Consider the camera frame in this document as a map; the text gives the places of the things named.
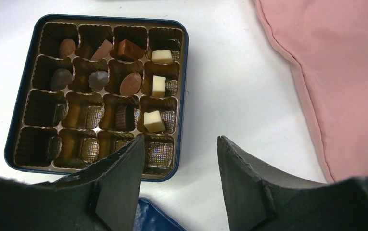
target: pink fabric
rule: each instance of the pink fabric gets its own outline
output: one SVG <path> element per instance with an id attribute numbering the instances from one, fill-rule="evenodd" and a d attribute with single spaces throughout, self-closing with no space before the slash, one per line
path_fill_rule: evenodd
<path id="1" fill-rule="evenodd" d="M 255 0 L 329 182 L 368 176 L 368 0 Z"/>

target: brown plastic tray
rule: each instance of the brown plastic tray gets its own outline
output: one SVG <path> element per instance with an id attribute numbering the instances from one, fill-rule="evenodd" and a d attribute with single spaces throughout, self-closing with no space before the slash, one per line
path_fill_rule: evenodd
<path id="1" fill-rule="evenodd" d="M 59 44 L 71 38 L 74 53 L 58 58 Z M 89 58 L 105 40 L 113 43 L 110 54 Z M 128 39 L 146 50 L 133 62 L 117 57 L 117 44 Z M 159 64 L 150 60 L 152 50 L 171 50 L 174 61 Z M 21 87 L 5 149 L 7 163 L 33 172 L 66 174 L 116 152 L 138 134 L 145 136 L 147 152 L 143 180 L 164 181 L 178 168 L 182 132 L 188 34 L 168 20 L 48 15 L 34 30 Z M 61 91 L 51 91 L 52 74 L 68 69 L 74 79 Z M 88 77 L 107 71 L 109 83 L 99 92 L 89 87 Z M 121 81 L 139 72 L 143 83 L 133 96 L 122 96 Z M 152 97 L 152 77 L 167 78 L 164 98 Z M 134 108 L 135 128 L 117 131 L 116 109 Z M 143 113 L 159 110 L 166 131 L 150 134 Z"/>

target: white chocolate cube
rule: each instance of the white chocolate cube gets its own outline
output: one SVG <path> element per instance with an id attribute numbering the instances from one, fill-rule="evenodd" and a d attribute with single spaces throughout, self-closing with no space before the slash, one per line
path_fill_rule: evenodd
<path id="1" fill-rule="evenodd" d="M 160 111 L 145 112 L 144 126 L 149 133 L 165 131 L 165 126 L 163 120 L 161 119 Z"/>
<path id="2" fill-rule="evenodd" d="M 170 63 L 173 61 L 171 51 L 170 50 L 153 51 L 151 55 L 151 61 L 163 64 Z"/>
<path id="3" fill-rule="evenodd" d="M 166 80 L 165 77 L 154 75 L 152 78 L 152 95 L 154 97 L 164 97 Z"/>

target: square compartment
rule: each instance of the square compartment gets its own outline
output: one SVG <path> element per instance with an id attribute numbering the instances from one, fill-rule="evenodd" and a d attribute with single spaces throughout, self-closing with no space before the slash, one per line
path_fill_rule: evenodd
<path id="1" fill-rule="evenodd" d="M 72 39 L 75 46 L 79 45 L 77 26 L 73 23 L 46 23 L 42 29 L 39 52 L 59 58 L 59 46 L 65 39 Z"/>
<path id="2" fill-rule="evenodd" d="M 20 131 L 15 163 L 19 166 L 49 166 L 61 148 L 54 128 L 24 127 Z"/>
<path id="3" fill-rule="evenodd" d="M 140 98 L 140 118 L 137 130 L 148 133 L 144 126 L 144 112 L 160 111 L 161 119 L 165 125 L 165 131 L 160 134 L 171 134 L 175 131 L 175 121 L 177 117 L 177 99 L 174 97 L 155 99 L 148 96 Z"/>
<path id="4" fill-rule="evenodd" d="M 90 59 L 105 39 L 113 44 L 113 31 L 109 25 L 79 26 L 80 47 L 75 51 L 77 56 Z"/>
<path id="5" fill-rule="evenodd" d="M 63 92 L 32 90 L 25 107 L 24 124 L 54 127 L 66 116 L 66 98 Z"/>
<path id="6" fill-rule="evenodd" d="M 62 129 L 59 136 L 62 139 L 62 149 L 58 158 L 53 161 L 55 166 L 84 168 L 96 161 L 99 143 L 94 131 Z"/>
<path id="7" fill-rule="evenodd" d="M 66 128 L 94 129 L 103 117 L 103 101 L 99 94 L 81 94 L 69 92 L 66 95 L 69 103 L 68 115 L 62 121 Z"/>
<path id="8" fill-rule="evenodd" d="M 35 71 L 32 76 L 32 86 L 39 90 L 51 91 L 51 80 L 53 73 L 59 68 L 64 68 L 73 73 L 70 58 L 53 59 L 45 55 L 37 57 Z"/>
<path id="9" fill-rule="evenodd" d="M 93 89 L 89 86 L 89 76 L 96 71 L 106 71 L 106 60 L 101 59 L 99 61 L 88 61 L 81 58 L 75 58 L 73 60 L 75 66 L 75 78 L 69 89 L 82 93 L 92 93 Z"/>
<path id="10" fill-rule="evenodd" d="M 109 131 L 99 132 L 97 134 L 97 139 L 99 140 L 99 155 L 96 161 L 117 152 L 133 138 L 134 136 L 131 133 L 116 133 Z"/>
<path id="11" fill-rule="evenodd" d="M 112 59 L 109 61 L 110 80 L 104 89 L 111 94 L 120 95 L 120 85 L 123 79 L 130 73 L 138 72 L 143 77 L 143 62 L 137 60 L 132 63 L 125 63 Z"/>
<path id="12" fill-rule="evenodd" d="M 141 92 L 152 96 L 152 79 L 154 75 L 163 76 L 165 81 L 165 97 L 174 96 L 178 92 L 179 63 L 158 64 L 146 62 L 144 64 L 144 82 L 141 86 Z"/>
<path id="13" fill-rule="evenodd" d="M 117 131 L 116 127 L 116 113 L 119 106 L 131 105 L 133 107 L 134 127 L 137 127 L 137 123 L 140 116 L 139 98 L 137 96 L 121 97 L 111 94 L 103 96 L 104 102 L 104 117 L 101 120 L 99 127 L 103 130 Z"/>
<path id="14" fill-rule="evenodd" d="M 181 29 L 153 27 L 148 32 L 148 38 L 151 51 L 171 50 L 174 61 L 180 58 L 184 38 Z"/>
<path id="15" fill-rule="evenodd" d="M 144 174 L 167 175 L 174 162 L 174 139 L 171 136 L 145 135 Z"/>
<path id="16" fill-rule="evenodd" d="M 142 26 L 116 26 L 113 30 L 114 34 L 114 50 L 111 52 L 111 56 L 122 61 L 122 57 L 117 56 L 118 45 L 121 41 L 127 39 L 130 42 L 136 44 L 143 50 L 147 50 L 147 29 Z"/>

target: tabletop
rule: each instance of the tabletop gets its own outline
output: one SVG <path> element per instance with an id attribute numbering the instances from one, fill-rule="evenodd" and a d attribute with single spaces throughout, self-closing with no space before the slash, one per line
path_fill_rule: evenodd
<path id="1" fill-rule="evenodd" d="M 187 230 L 229 230 L 216 153 L 225 135 L 263 161 L 326 182 L 288 63 L 274 51 L 252 0 L 0 0 L 0 176 L 24 183 L 61 176 L 11 169 L 3 150 L 36 21 L 51 13 L 171 19 L 189 35 L 181 162 L 162 183 L 143 182 Z"/>

